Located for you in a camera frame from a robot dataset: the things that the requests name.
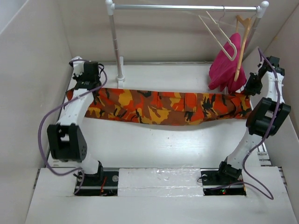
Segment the orange camouflage trousers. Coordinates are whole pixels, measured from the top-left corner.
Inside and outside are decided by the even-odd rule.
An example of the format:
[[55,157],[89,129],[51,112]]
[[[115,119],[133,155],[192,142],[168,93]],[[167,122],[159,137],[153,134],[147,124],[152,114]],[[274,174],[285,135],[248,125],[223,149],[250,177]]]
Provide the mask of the orange camouflage trousers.
[[249,96],[101,88],[85,116],[149,125],[187,126],[219,119],[247,119]]

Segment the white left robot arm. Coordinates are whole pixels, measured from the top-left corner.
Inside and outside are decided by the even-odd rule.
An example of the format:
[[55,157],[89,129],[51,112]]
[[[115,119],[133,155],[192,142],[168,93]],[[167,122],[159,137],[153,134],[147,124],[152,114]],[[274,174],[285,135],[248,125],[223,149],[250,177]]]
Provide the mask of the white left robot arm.
[[55,160],[74,162],[88,175],[92,184],[99,185],[104,181],[104,173],[100,170],[100,162],[88,152],[80,126],[94,102],[92,90],[101,86],[100,65],[80,57],[72,59],[70,65],[76,85],[68,104],[63,106],[64,112],[59,120],[47,128],[50,153]]

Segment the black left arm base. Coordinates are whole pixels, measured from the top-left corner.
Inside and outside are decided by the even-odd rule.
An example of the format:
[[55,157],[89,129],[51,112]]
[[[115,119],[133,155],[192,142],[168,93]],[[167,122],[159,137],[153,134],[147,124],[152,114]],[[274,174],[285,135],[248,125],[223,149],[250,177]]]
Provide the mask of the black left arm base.
[[75,196],[117,196],[119,170],[104,170],[103,176],[96,179],[92,175],[85,175],[82,181],[82,173],[78,174],[74,192]]

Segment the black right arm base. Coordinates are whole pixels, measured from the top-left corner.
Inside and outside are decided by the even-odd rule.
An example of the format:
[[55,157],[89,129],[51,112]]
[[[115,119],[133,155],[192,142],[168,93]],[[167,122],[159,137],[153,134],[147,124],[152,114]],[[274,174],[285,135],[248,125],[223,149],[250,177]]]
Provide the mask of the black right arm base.
[[197,182],[202,184],[204,196],[246,196],[238,178],[218,174],[217,168],[201,168]]

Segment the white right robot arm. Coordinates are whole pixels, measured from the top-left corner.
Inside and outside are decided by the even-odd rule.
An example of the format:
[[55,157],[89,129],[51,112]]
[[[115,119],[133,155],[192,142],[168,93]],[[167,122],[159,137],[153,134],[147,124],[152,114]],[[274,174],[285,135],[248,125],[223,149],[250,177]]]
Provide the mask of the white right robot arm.
[[222,184],[228,183],[232,178],[239,178],[253,149],[262,143],[264,138],[275,135],[291,111],[282,96],[285,70],[280,68],[279,60],[274,56],[267,57],[259,64],[257,73],[250,73],[244,88],[245,94],[260,94],[263,77],[267,78],[267,94],[260,99],[247,118],[247,130],[236,149],[220,163],[216,178]]

